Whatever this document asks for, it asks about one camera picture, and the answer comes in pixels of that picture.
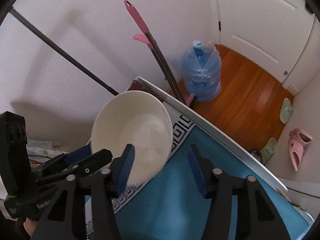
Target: pink handle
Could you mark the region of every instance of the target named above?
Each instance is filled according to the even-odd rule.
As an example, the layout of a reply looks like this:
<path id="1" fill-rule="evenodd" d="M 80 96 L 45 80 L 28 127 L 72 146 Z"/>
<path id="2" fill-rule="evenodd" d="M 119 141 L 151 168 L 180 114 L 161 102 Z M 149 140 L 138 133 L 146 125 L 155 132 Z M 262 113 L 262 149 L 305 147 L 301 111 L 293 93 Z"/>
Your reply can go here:
<path id="1" fill-rule="evenodd" d="M 136 41 L 141 41 L 141 42 L 147 44 L 149 49 L 153 49 L 151 42 L 148 40 L 148 38 L 145 36 L 145 34 L 143 34 L 143 33 L 135 34 L 133 36 L 133 39 Z"/>
<path id="2" fill-rule="evenodd" d="M 130 13 L 131 17 L 134 19 L 140 30 L 143 33 L 147 33 L 149 31 L 146 23 L 141 18 L 140 14 L 138 13 L 137 9 L 128 1 L 124 0 L 125 7 L 127 8 L 128 12 Z"/>

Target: teal table mat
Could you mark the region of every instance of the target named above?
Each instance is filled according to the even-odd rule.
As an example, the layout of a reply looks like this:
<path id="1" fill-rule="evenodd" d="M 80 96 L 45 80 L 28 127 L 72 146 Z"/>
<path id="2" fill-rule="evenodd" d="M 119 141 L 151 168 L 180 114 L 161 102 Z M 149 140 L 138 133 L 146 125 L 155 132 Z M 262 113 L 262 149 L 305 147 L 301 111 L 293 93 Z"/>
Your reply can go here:
<path id="1" fill-rule="evenodd" d="M 161 172 L 116 214 L 122 240 L 200 240 L 211 200 L 203 199 L 193 179 L 188 150 L 196 144 L 203 157 L 232 176 L 257 176 L 232 153 L 195 127 Z M 281 215 L 292 240 L 309 227 L 307 221 L 272 187 L 257 176 Z M 229 239 L 236 230 L 232 208 Z"/>

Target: door panel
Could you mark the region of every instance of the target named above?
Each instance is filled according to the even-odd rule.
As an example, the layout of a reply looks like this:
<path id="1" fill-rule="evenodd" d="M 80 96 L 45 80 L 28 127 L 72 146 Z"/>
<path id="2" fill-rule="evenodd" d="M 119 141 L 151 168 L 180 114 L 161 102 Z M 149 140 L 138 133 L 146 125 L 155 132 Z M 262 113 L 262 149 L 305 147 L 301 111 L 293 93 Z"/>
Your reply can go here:
<path id="1" fill-rule="evenodd" d="M 304 0 L 218 0 L 221 43 L 257 63 L 280 82 L 310 36 L 314 17 Z"/>

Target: pink slipper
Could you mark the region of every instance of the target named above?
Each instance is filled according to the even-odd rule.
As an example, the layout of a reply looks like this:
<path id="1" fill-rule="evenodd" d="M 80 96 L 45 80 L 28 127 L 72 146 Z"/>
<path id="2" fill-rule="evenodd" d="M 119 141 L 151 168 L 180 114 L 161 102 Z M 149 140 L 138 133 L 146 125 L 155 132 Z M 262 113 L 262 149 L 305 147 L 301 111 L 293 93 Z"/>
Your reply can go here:
<path id="1" fill-rule="evenodd" d="M 297 172 L 303 157 L 303 146 L 295 139 L 289 138 L 288 149 L 292 165 L 294 170 Z"/>
<path id="2" fill-rule="evenodd" d="M 289 132 L 289 136 L 301 143 L 303 147 L 313 140 L 313 137 L 301 128 L 293 129 Z"/>

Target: wooden floor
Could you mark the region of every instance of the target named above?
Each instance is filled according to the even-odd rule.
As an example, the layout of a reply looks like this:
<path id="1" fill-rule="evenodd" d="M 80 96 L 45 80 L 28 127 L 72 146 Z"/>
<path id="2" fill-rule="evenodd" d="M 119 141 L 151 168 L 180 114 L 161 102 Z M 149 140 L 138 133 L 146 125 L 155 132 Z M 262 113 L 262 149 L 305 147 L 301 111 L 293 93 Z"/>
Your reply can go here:
<path id="1" fill-rule="evenodd" d="M 284 98 L 293 95 L 257 64 L 233 50 L 216 46 L 222 59 L 222 91 L 210 102 L 195 101 L 191 108 L 244 149 L 262 149 L 277 140 L 284 128 L 279 113 Z M 179 87 L 186 94 L 181 80 Z"/>

